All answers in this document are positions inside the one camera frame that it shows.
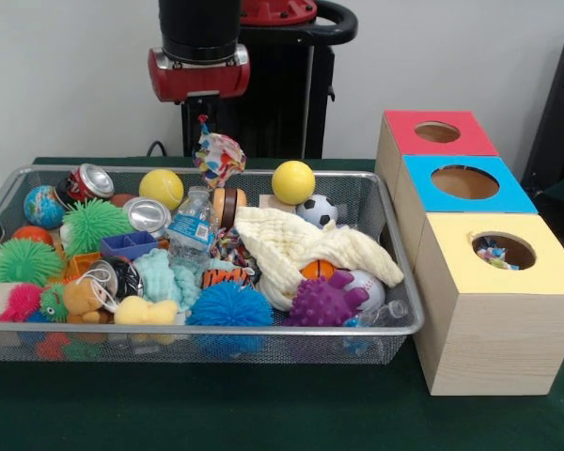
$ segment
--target red box lid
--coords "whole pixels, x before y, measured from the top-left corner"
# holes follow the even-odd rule
[[[385,111],[402,155],[498,156],[469,111]]]

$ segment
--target circular hole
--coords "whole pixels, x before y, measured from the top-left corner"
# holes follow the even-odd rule
[[[472,240],[472,249],[481,260],[498,269],[508,270],[515,268],[509,268],[497,261],[501,257],[489,258],[491,252],[488,248],[490,245],[492,249],[505,249],[504,261],[509,265],[518,267],[519,271],[530,268],[535,264],[535,253],[526,241],[501,232],[486,232],[478,235]]]
[[[441,167],[432,173],[431,180],[443,193],[462,199],[487,199],[499,191],[499,183],[491,174],[470,166]]]
[[[415,134],[432,143],[451,143],[460,137],[460,131],[445,122],[422,122],[415,126]]]

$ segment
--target stacked wooden boxes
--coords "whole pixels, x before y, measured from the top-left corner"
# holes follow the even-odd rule
[[[386,112],[376,170],[423,298],[431,393],[548,393],[564,358],[564,249],[472,114]],[[483,237],[519,271],[482,260]]]

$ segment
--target yellow tennis ball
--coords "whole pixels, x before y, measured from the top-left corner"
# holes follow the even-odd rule
[[[315,191],[316,176],[303,162],[285,162],[274,172],[272,189],[281,202],[298,205],[305,202]]]
[[[184,197],[184,185],[180,177],[169,169],[154,169],[140,182],[140,195],[156,199],[174,210]]]

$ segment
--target wire mesh basket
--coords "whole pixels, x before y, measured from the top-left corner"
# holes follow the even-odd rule
[[[32,165],[14,172],[0,190],[0,242],[25,224],[25,196],[40,185],[56,185],[73,169],[66,165]],[[137,194],[149,167],[105,167],[116,193]],[[172,169],[186,187],[203,184],[195,169]],[[271,194],[273,171],[247,170],[227,186],[242,188],[249,205]],[[392,327],[312,328],[120,326],[0,322],[0,361],[98,362],[239,362],[255,364],[388,364],[405,337],[422,325],[423,313],[400,240],[388,191],[368,172],[316,171],[317,193],[338,206],[338,223],[354,227],[379,243],[399,264],[405,280],[387,288],[388,301],[401,300],[407,315]]]

